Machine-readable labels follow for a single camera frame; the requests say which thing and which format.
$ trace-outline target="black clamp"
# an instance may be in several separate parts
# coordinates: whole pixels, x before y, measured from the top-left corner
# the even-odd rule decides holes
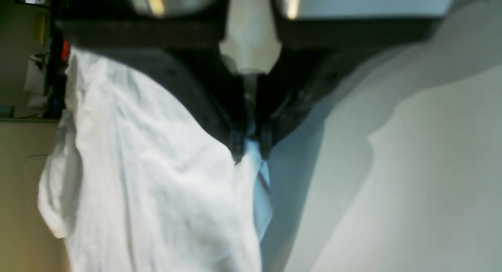
[[[139,16],[128,0],[75,0],[57,25],[74,45],[125,63],[169,90],[239,162],[244,141],[264,159],[360,63],[389,47],[426,40],[434,18],[292,21],[272,2],[281,56],[258,75],[249,112],[243,77],[221,59],[229,0],[162,20]]]

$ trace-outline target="beige wall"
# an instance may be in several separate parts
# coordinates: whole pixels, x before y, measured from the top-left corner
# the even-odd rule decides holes
[[[59,272],[63,241],[38,211],[38,183],[57,123],[0,121],[0,271]]]

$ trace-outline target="red object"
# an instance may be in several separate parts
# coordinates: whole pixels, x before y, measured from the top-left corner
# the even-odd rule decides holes
[[[61,52],[62,61],[68,62],[68,60],[70,59],[70,49],[71,49],[70,42],[65,39],[63,44],[63,51]]]

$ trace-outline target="wire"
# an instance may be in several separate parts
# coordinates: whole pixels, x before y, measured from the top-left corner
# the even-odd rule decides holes
[[[30,116],[25,116],[25,117],[16,117],[17,120],[27,120],[27,119],[36,119],[38,117],[38,113],[30,115]]]

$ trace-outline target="white cloth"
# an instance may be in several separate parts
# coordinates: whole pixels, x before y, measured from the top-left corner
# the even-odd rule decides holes
[[[25,86],[23,90],[30,92],[30,100],[27,107],[44,110],[47,105],[47,97],[44,96],[45,70],[36,66],[36,61],[41,61],[36,56],[31,56],[28,60]]]
[[[257,143],[234,165],[142,73],[73,48],[67,73],[39,209],[73,271],[260,271],[271,206]]]

